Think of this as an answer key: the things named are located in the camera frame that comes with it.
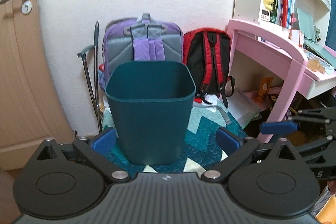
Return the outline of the teal white patchwork blanket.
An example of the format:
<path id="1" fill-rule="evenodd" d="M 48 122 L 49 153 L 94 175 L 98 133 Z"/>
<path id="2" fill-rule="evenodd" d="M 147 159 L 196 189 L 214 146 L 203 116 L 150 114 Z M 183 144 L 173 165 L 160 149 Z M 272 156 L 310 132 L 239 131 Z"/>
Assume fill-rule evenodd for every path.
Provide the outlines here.
<path id="1" fill-rule="evenodd" d="M 228 112 L 224 104 L 210 96 L 213 107 L 194 106 L 191 110 L 189 125 L 186 132 L 183 153 L 178 161 L 169 165 L 138 165 L 131 163 L 125 156 L 118 142 L 110 148 L 103 148 L 103 155 L 111 162 L 127 171 L 132 177 L 140 172 L 182 173 L 205 170 L 221 162 L 227 154 L 216 142 L 216 131 L 226 127 L 240 138 L 246 137 L 243 128 Z"/>

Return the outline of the purple grey backpack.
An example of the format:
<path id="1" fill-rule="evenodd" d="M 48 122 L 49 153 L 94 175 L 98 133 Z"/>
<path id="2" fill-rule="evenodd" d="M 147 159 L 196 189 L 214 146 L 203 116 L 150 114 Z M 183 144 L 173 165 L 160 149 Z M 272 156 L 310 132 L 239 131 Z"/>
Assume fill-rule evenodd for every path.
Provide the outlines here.
<path id="1" fill-rule="evenodd" d="M 130 61 L 182 62 L 183 32 L 178 25 L 153 19 L 149 13 L 139 18 L 111 21 L 102 42 L 102 69 L 98 78 L 105 89 L 115 69 Z"/>

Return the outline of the wooden door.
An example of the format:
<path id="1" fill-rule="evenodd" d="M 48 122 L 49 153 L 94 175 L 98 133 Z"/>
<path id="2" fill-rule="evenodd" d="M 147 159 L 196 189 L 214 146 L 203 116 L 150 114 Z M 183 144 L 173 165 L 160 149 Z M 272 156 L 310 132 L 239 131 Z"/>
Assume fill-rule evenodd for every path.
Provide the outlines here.
<path id="1" fill-rule="evenodd" d="M 46 138 L 70 142 L 46 59 L 38 0 L 23 15 L 23 0 L 1 5 L 1 168 L 22 168 Z"/>

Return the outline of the red black backpack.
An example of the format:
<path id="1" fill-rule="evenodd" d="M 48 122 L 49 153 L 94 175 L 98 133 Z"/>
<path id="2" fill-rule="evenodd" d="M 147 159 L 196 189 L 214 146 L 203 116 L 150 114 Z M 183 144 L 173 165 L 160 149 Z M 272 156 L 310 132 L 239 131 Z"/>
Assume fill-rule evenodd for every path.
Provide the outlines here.
<path id="1" fill-rule="evenodd" d="M 183 36 L 183 63 L 196 85 L 195 101 L 210 104 L 207 95 L 222 99 L 234 94 L 235 79 L 229 75 L 231 38 L 217 28 L 198 28 Z"/>

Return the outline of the dark teal trash bin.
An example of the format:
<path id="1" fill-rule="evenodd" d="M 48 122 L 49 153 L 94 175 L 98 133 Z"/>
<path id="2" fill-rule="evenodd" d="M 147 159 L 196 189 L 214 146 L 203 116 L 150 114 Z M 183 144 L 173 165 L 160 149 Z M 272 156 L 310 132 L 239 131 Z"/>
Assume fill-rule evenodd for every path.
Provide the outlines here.
<path id="1" fill-rule="evenodd" d="M 196 86 L 187 66 L 174 61 L 132 61 L 110 76 L 105 94 L 126 158 L 141 165 L 179 160 Z"/>

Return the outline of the pink desk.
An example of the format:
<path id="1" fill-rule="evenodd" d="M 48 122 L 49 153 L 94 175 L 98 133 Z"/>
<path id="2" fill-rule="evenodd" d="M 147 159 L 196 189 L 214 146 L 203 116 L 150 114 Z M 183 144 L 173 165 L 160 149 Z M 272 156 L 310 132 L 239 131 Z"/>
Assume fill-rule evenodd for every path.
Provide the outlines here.
<path id="1" fill-rule="evenodd" d="M 228 21 L 227 33 L 232 38 L 230 66 L 235 51 L 239 51 L 284 80 L 268 122 L 284 118 L 297 92 L 309 100 L 335 88 L 335 73 L 323 75 L 309 70 L 306 54 L 288 39 L 288 34 L 239 19 Z"/>

